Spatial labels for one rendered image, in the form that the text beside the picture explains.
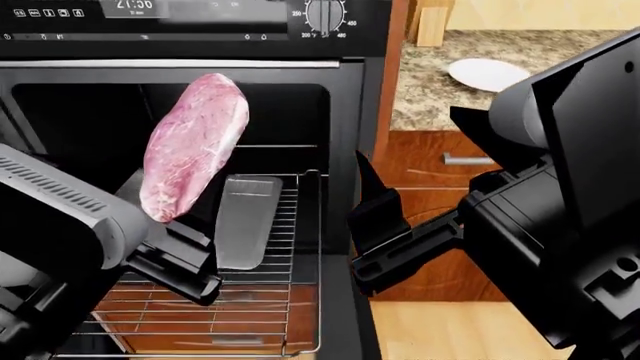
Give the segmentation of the silver oven trim bar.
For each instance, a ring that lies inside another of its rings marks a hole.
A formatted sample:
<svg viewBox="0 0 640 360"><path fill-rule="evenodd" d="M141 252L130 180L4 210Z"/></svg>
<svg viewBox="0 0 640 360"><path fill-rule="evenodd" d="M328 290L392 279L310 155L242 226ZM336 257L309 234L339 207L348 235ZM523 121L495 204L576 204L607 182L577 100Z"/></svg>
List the silver oven trim bar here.
<svg viewBox="0 0 640 360"><path fill-rule="evenodd" d="M89 59L0 61L0 68L340 68L340 62L215 59Z"/></svg>

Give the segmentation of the light wooden block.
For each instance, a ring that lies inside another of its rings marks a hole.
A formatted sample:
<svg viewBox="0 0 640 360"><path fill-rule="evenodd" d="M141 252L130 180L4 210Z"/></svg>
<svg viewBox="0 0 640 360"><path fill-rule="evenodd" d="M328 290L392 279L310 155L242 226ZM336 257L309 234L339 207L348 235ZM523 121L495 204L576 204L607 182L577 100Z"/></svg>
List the light wooden block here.
<svg viewBox="0 0 640 360"><path fill-rule="evenodd" d="M416 47L441 47L456 0L409 0L406 38Z"/></svg>

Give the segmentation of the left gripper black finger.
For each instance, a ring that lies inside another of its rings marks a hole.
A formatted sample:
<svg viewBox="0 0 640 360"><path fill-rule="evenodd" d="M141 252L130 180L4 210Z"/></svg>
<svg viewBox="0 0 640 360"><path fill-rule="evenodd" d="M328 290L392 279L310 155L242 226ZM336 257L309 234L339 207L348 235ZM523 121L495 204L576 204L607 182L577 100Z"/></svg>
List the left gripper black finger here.
<svg viewBox="0 0 640 360"><path fill-rule="evenodd" d="M145 252L167 257L174 263L202 263L215 255L213 245L217 212L225 180L214 176L191 209L172 221L158 222L147 215L140 203L143 170L127 167L113 175L113 194L128 203L127 215L118 221L126 235L126 262Z"/></svg>

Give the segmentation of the black built-in oven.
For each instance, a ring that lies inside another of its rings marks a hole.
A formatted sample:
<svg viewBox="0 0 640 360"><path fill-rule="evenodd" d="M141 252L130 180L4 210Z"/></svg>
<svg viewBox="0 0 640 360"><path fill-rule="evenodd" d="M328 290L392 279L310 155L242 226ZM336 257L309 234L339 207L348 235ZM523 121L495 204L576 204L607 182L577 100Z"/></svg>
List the black built-in oven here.
<svg viewBox="0 0 640 360"><path fill-rule="evenodd" d="M98 0L0 0L0 61L215 59L337 61L340 68L0 68L0 143L113 191L138 167L151 131L186 87L223 74L249 124L227 173L322 179L322 248L346 255L355 152L372 152L392 0L342 0L344 23L321 35L310 0L285 0L282 24L107 19Z"/></svg>

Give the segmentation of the speckled granite countertop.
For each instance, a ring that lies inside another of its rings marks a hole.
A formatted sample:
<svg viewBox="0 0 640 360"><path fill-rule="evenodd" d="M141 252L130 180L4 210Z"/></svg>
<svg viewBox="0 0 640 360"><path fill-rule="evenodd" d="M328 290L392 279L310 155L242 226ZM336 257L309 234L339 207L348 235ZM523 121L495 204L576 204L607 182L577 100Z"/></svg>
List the speckled granite countertop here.
<svg viewBox="0 0 640 360"><path fill-rule="evenodd" d="M396 131L454 130L449 107L486 110L494 98L447 74L450 63L467 58L497 59L537 74L622 30L448 30L441 47L406 42L400 57L390 128Z"/></svg>

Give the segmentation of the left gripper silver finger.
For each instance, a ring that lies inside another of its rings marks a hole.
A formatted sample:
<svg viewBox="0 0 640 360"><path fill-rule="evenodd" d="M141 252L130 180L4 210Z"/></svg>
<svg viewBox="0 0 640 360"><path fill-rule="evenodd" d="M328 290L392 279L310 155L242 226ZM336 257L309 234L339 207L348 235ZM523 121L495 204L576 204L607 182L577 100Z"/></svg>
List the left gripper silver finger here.
<svg viewBox="0 0 640 360"><path fill-rule="evenodd" d="M274 176L228 176L214 243L220 269L251 270L262 263L283 182Z"/></svg>

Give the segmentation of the raw pink steak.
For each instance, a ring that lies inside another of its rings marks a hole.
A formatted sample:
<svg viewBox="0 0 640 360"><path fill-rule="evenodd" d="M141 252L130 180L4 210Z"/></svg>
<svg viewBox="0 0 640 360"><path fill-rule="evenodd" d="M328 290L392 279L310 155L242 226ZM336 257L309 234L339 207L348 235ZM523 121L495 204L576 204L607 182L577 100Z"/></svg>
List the raw pink steak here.
<svg viewBox="0 0 640 360"><path fill-rule="evenodd" d="M168 223L186 214L224 167L248 125L249 104L222 74L199 77L159 122L143 160L140 205Z"/></svg>

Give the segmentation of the brown wooden cabinet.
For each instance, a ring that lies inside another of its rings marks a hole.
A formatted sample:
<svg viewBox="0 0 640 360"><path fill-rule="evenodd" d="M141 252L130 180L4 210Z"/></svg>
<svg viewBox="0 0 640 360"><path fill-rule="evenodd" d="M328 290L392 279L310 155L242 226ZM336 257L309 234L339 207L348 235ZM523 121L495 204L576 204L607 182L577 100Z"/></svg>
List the brown wooden cabinet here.
<svg viewBox="0 0 640 360"><path fill-rule="evenodd" d="M390 128L409 0L392 0L384 64L374 165L384 182L397 188L402 209L416 225L457 205L469 180L496 165L452 166L444 152L482 157L483 152L457 130L396 131ZM462 251L449 251L408 280L374 298L378 302L502 302L504 296Z"/></svg>

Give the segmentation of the oven temperature knob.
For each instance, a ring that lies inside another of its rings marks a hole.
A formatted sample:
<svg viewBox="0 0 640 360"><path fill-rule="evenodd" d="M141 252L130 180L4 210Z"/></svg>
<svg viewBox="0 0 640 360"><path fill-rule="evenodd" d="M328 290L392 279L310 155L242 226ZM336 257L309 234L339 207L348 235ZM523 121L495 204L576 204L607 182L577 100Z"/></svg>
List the oven temperature knob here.
<svg viewBox="0 0 640 360"><path fill-rule="evenodd" d="M308 25L321 35L336 31L344 23L345 14L342 0L310 0L305 8Z"/></svg>

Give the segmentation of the oven digital display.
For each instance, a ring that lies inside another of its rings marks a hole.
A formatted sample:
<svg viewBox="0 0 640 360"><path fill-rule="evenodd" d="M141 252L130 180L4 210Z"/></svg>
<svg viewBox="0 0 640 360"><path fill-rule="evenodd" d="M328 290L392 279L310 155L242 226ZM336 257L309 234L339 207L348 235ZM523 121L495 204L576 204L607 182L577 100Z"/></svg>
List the oven digital display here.
<svg viewBox="0 0 640 360"><path fill-rule="evenodd" d="M178 24L282 24L285 0L98 0L107 19L156 19Z"/></svg>

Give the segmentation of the white round plate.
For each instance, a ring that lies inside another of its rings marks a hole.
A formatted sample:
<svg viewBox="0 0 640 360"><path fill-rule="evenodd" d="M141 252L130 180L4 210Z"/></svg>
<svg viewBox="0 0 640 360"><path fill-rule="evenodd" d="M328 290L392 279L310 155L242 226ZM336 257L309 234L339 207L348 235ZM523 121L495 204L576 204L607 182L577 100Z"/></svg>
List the white round plate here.
<svg viewBox="0 0 640 360"><path fill-rule="evenodd" d="M517 65L496 59L469 58L452 62L447 72L465 86L498 93L531 76Z"/></svg>

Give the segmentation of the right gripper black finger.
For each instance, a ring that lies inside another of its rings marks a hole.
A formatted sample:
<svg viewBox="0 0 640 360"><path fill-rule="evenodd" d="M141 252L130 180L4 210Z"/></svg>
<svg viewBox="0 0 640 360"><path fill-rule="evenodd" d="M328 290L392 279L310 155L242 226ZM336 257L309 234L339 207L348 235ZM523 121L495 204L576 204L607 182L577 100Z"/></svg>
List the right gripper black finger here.
<svg viewBox="0 0 640 360"><path fill-rule="evenodd" d="M355 152L360 172L361 198L347 216L347 223L356 254L363 256L379 245L411 230L402 212L401 197L395 188L388 188L368 158Z"/></svg>

